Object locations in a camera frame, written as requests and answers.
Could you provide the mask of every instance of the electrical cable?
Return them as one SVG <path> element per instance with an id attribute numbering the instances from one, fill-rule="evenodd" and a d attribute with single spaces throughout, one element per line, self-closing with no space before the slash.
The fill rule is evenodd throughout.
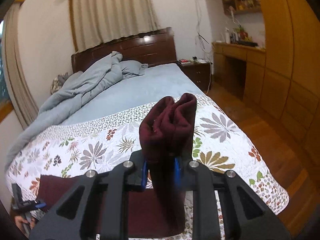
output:
<path id="1" fill-rule="evenodd" d="M 200 45 L 200 49 L 203 51 L 204 53 L 204 58 L 210 63 L 210 81 L 209 81 L 209 85 L 208 85 L 208 89 L 206 94 L 208 94 L 209 89 L 210 89 L 210 85 L 211 85 L 211 69 L 213 66 L 213 54 L 212 54 L 212 50 L 210 50 L 209 52 L 205 50 L 205 45 L 204 45 L 204 41 L 206 43 L 209 44 L 208 41 L 206 41 L 206 39 L 200 34 L 200 24 L 201 24 L 201 20 L 202 20 L 202 10 L 201 10 L 201 6 L 199 3 L 200 0 L 195 0 L 195 6 L 196 6 L 196 15 L 197 15 L 197 24 L 196 24 L 196 32 L 197 35 L 195 37 L 195 44 L 197 45 L 197 41 L 199 40 L 199 45 Z"/>

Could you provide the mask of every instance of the wooden headboard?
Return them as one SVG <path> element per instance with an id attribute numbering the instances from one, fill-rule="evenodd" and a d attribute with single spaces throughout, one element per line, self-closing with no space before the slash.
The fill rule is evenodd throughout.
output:
<path id="1" fill-rule="evenodd" d="M 86 71 L 94 62 L 113 50 L 123 55 L 123 60 L 137 60 L 153 67 L 177 60 L 171 27 L 149 33 L 109 41 L 71 56 L 73 73 Z"/>

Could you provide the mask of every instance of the dark red fabric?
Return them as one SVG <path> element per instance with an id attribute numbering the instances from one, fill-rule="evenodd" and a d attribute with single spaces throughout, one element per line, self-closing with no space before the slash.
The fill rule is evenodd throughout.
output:
<path id="1" fill-rule="evenodd" d="M 177 103 L 168 97 L 150 110 L 140 125 L 140 144 L 166 223 L 174 232 L 185 226 L 184 194 L 174 185 L 174 158 L 192 159 L 196 97 L 185 93 Z"/>
<path id="2" fill-rule="evenodd" d="M 129 192 L 129 237 L 162 238 L 183 232 L 184 192 L 179 192 L 174 185 L 174 158 L 192 159 L 195 114 L 196 98 L 185 93 L 177 103 L 172 97 L 162 98 L 142 121 L 140 143 L 154 190 Z M 42 175 L 38 199 L 47 203 L 44 211 L 50 209 L 77 180 L 78 177 Z"/>
<path id="3" fill-rule="evenodd" d="M 37 197 L 47 204 L 42 210 L 47 212 L 52 208 L 78 179 L 79 177 L 60 178 L 42 175 Z M 99 233 L 99 228 L 101 228 L 100 224 L 97 225 L 97 233 Z M 146 189 L 142 193 L 129 192 L 128 233 L 131 238 L 162 238 L 181 232 L 167 223 L 154 190 Z"/>

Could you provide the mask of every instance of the beige curtain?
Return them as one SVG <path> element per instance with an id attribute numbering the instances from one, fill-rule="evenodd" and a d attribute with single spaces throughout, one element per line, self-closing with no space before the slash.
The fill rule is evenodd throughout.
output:
<path id="1" fill-rule="evenodd" d="M 78 52 L 159 29 L 151 0 L 72 0 Z"/>
<path id="2" fill-rule="evenodd" d="M 4 78 L 10 100 L 18 119 L 25 129 L 36 119 L 38 107 L 30 94 L 23 74 L 18 47 L 19 3 L 14 3 L 4 17 L 2 60 Z"/>

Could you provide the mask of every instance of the nightstand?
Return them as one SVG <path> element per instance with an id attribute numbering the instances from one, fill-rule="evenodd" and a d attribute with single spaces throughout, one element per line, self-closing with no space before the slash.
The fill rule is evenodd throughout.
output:
<path id="1" fill-rule="evenodd" d="M 198 88 L 207 91 L 210 83 L 210 63 L 192 62 L 187 65 L 180 63 L 177 63 L 177 65 Z"/>

